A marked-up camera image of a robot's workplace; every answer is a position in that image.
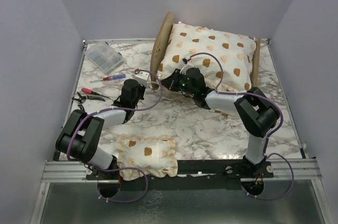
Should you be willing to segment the large bear print cushion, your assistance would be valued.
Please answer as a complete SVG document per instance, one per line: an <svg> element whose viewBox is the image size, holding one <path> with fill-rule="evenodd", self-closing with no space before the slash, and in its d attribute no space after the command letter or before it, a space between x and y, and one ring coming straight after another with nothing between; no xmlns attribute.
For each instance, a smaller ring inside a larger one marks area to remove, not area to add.
<svg viewBox="0 0 338 224"><path fill-rule="evenodd" d="M257 86L259 41L232 34L163 22L150 64L152 89L182 92L207 110L237 117L239 100Z"/></svg>

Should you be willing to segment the wooden pet bed frame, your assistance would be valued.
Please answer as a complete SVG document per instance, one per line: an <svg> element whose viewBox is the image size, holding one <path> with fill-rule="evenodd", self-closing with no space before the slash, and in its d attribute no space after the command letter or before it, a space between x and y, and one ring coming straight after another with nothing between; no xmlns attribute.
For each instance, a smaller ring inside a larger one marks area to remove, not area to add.
<svg viewBox="0 0 338 224"><path fill-rule="evenodd" d="M202 26L175 23L167 13L156 37L150 70L161 80L182 69L192 57L210 88L242 92L258 86L260 40Z"/></svg>

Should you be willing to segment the small bear print pillow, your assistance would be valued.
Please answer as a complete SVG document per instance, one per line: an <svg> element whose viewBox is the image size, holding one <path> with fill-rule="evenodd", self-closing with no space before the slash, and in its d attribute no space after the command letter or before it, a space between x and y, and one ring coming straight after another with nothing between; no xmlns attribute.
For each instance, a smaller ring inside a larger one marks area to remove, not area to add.
<svg viewBox="0 0 338 224"><path fill-rule="evenodd" d="M124 168L119 174L125 181L145 174L158 178L177 176L176 141L168 135L132 137L122 134L116 140L116 150L118 167Z"/></svg>

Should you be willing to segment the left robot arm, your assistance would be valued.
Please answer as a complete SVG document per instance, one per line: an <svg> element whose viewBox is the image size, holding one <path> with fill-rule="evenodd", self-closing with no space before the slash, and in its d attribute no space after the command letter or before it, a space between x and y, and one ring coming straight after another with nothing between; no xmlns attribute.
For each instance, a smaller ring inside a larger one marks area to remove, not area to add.
<svg viewBox="0 0 338 224"><path fill-rule="evenodd" d="M98 167L105 179L111 179L117 171L117 158L102 150L99 145L101 132L115 125L128 122L137 104L144 99L145 85L135 79L124 82L121 95L110 108L93 113L74 110L61 131L55 148L69 158Z"/></svg>

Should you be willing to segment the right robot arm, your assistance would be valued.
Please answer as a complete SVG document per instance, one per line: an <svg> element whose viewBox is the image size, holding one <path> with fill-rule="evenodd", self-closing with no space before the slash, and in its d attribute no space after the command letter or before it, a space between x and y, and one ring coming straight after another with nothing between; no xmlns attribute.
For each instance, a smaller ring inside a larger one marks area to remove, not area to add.
<svg viewBox="0 0 338 224"><path fill-rule="evenodd" d="M252 87L239 94L216 91L206 85L204 76L198 68L189 68L185 74L176 69L161 83L170 91L180 91L189 96L199 108L221 110L228 115L240 117L249 135L242 170L249 177L261 172L261 164L266 160L268 137L277 120L282 117L278 106L259 88Z"/></svg>

